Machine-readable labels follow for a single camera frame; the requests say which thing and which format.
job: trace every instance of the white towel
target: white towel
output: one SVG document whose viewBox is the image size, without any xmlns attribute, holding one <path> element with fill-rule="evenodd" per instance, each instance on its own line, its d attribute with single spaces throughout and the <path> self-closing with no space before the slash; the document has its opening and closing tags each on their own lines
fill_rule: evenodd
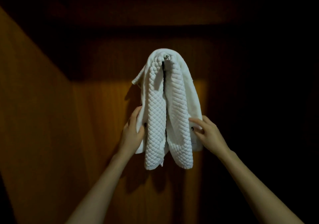
<svg viewBox="0 0 319 224">
<path fill-rule="evenodd" d="M 162 62 L 165 62 L 165 82 Z M 195 124 L 188 118 L 202 119 L 202 113 L 184 59 L 171 49 L 157 49 L 132 83 L 141 87 L 142 109 L 136 130 L 147 123 L 145 138 L 136 151 L 137 154 L 146 152 L 145 168 L 152 170 L 163 165 L 168 151 L 178 166 L 192 168 L 192 150 L 200 151 L 203 146 L 191 130 Z"/>
</svg>

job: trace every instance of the towel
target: towel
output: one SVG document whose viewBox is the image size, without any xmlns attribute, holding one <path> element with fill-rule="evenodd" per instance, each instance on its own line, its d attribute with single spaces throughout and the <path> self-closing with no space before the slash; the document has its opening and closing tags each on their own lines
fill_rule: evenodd
<svg viewBox="0 0 319 224">
<path fill-rule="evenodd" d="M 202 119 L 202 113 L 184 59 L 174 50 L 157 49 L 132 83 L 141 88 L 142 108 L 136 131 L 147 123 L 145 137 L 136 151 L 145 151 L 145 168 L 163 166 L 168 151 L 178 166 L 192 168 L 192 151 L 200 151 L 203 146 L 191 130 L 195 124 L 188 118 Z"/>
</svg>

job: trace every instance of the towel fold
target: towel fold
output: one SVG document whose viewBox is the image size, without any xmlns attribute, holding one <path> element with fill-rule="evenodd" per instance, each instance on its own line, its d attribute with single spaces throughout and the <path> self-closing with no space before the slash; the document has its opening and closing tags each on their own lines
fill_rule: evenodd
<svg viewBox="0 0 319 224">
<path fill-rule="evenodd" d="M 171 49 L 157 49 L 132 83 L 141 88 L 142 109 L 136 130 L 147 123 L 145 137 L 136 151 L 145 151 L 145 168 L 152 170 L 163 165 L 168 151 L 178 166 L 192 168 L 192 151 L 200 151 L 203 146 L 191 131 L 195 124 L 188 118 L 202 119 L 202 113 L 184 59 Z"/>
</svg>

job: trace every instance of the bare skin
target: bare skin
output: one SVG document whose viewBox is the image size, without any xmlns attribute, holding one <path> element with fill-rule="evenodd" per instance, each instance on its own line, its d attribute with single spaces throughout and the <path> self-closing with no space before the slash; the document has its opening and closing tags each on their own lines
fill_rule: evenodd
<svg viewBox="0 0 319 224">
<path fill-rule="evenodd" d="M 144 137 L 144 126 L 136 132 L 136 118 L 142 107 L 137 107 L 123 129 L 118 152 L 92 187 L 85 198 L 74 210 L 67 224 L 103 223 L 113 192 L 127 162 L 136 152 Z"/>
<path fill-rule="evenodd" d="M 203 116 L 203 120 L 190 118 L 189 121 L 201 126 L 194 127 L 194 133 L 203 145 L 227 168 L 244 195 L 253 213 L 261 223 L 303 223 L 278 197 L 271 192 L 227 146 L 217 126 Z"/>
</svg>

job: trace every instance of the person's right hand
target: person's right hand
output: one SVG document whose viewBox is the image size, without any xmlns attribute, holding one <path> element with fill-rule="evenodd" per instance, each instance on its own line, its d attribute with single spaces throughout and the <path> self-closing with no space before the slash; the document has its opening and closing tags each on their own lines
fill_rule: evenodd
<svg viewBox="0 0 319 224">
<path fill-rule="evenodd" d="M 202 129 L 193 127 L 192 130 L 203 145 L 218 158 L 230 151 L 217 126 L 208 117 L 203 116 L 203 120 L 189 118 L 189 121 L 202 127 Z"/>
</svg>

